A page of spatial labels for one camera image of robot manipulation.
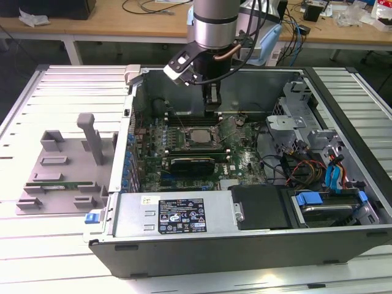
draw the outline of motherboard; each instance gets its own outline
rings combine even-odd
[[[244,115],[154,119],[137,126],[134,136],[140,192],[227,190],[266,183],[255,153],[254,123]]]

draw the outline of table leg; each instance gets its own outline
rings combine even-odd
[[[123,49],[121,48],[121,43],[120,42],[116,42],[115,43],[115,47],[116,47],[117,55],[123,55]]]
[[[5,39],[0,39],[0,52],[7,52],[9,49]]]
[[[340,52],[340,51],[341,51],[340,49],[335,49],[335,50],[333,50],[333,52],[332,52],[332,54],[331,54],[331,56],[330,56],[330,60],[335,61],[335,59],[336,59],[337,56],[339,55],[339,52]]]
[[[73,66],[82,66],[83,61],[81,60],[79,48],[77,41],[72,39],[63,40],[64,45],[66,46],[66,50],[68,53],[69,60],[71,61],[71,65]]]

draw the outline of barcode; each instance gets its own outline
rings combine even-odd
[[[278,59],[279,58],[279,53],[272,53],[271,59]]]

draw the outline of copper tube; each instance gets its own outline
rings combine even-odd
[[[240,48],[242,47],[241,44],[237,44],[233,49],[231,49],[229,52],[226,52],[223,55],[215,55],[214,60],[215,61],[222,61],[225,60],[229,57],[232,57],[234,53],[236,53]]]

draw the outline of green circuit board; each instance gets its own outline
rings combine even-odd
[[[255,134],[251,123],[237,124],[239,115],[224,116],[215,126],[217,145],[224,150],[211,153],[186,154],[191,158],[215,158],[212,175],[196,178],[176,178],[167,170],[165,163],[179,154],[165,155],[165,148],[185,148],[184,128],[166,127],[164,120],[158,120],[140,129],[138,138],[139,158],[142,164],[141,192],[172,192],[180,190],[220,190],[222,179],[237,179],[239,184],[264,184],[266,175],[255,155],[251,140]]]

